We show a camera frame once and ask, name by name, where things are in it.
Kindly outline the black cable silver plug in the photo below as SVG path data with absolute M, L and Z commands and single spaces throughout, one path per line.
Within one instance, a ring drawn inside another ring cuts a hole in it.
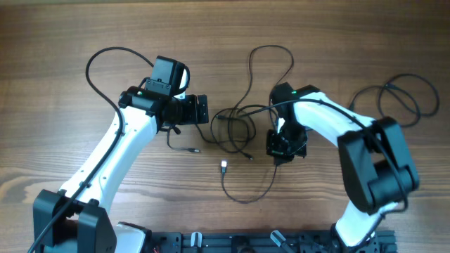
M 281 50 L 284 50 L 290 56 L 290 65 L 289 65 L 288 69 L 285 71 L 285 73 L 283 74 L 283 76 L 274 84 L 274 88 L 277 87 L 281 83 L 281 81 L 289 74 L 289 72 L 292 70 L 292 68 L 295 64 L 295 60 L 294 60 L 294 56 L 293 56 L 292 52 L 288 48 L 281 46 L 281 45 L 269 44 L 269 45 L 258 46 L 251 50 L 249 57 L 248 57 L 248 72 L 249 72 L 250 79 L 249 79 L 247 91 L 245 92 L 244 96 L 234 105 L 233 108 L 224 109 L 224 111 L 229 111 L 229 115 L 227 117 L 225 117 L 225 120 L 227 122 L 227 134 L 228 134 L 228 138 L 229 138 L 227 140 L 227 142 L 231 143 L 234 150 L 232 150 L 232 151 L 227 150 L 226 148 L 223 148 L 220 143 L 217 143 L 219 145 L 219 147 L 222 148 L 223 150 L 225 150 L 227 153 L 240 153 L 241 155 L 244 155 L 249 160 L 252 160 L 253 157 L 248 153 L 244 153 L 243 149 L 256 136 L 256 126 L 255 126 L 253 119 L 251 118 L 251 115 L 268 110 L 269 111 L 269 119 L 271 121 L 273 130 L 275 130 L 277 127 L 277 124 L 276 124 L 273 116 L 275 115 L 276 119 L 278 119 L 278 114 L 273 110 L 271 100 L 269 100 L 268 105 L 254 104 L 254 105 L 245 105 L 240 108 L 240 104 L 246 99 L 246 97 L 248 96 L 248 94 L 250 93 L 251 88 L 252 88 L 253 79 L 254 79 L 253 71 L 252 71 L 253 56 L 258 50 L 263 49 L 263 48 L 279 48 Z M 233 121 L 242 122 L 248 129 L 254 130 L 252 135 L 248 134 L 246 139 L 243 140 L 244 144 L 240 148 L 236 145 L 236 141 L 234 140 Z

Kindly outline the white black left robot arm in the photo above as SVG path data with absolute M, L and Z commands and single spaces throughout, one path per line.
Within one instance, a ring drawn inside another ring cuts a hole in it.
M 151 76 L 113 105 L 115 117 L 82 167 L 57 192 L 33 203 L 31 252 L 153 252 L 151 230 L 109 218 L 115 195 L 140 152 L 161 131 L 208 121 L 207 97 L 185 94 L 189 68 L 159 56 Z

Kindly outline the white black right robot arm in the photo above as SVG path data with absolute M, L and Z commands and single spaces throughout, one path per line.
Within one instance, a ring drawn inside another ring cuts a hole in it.
M 277 112 L 275 129 L 266 138 L 274 164 L 307 154 L 312 129 L 338 148 L 349 204 L 334 225 L 342 250 L 370 243 L 387 214 L 403 212 L 409 193 L 419 187 L 416 166 L 400 125 L 391 117 L 361 116 L 331 101 L 315 86 L 293 89 L 276 85 L 269 100 Z

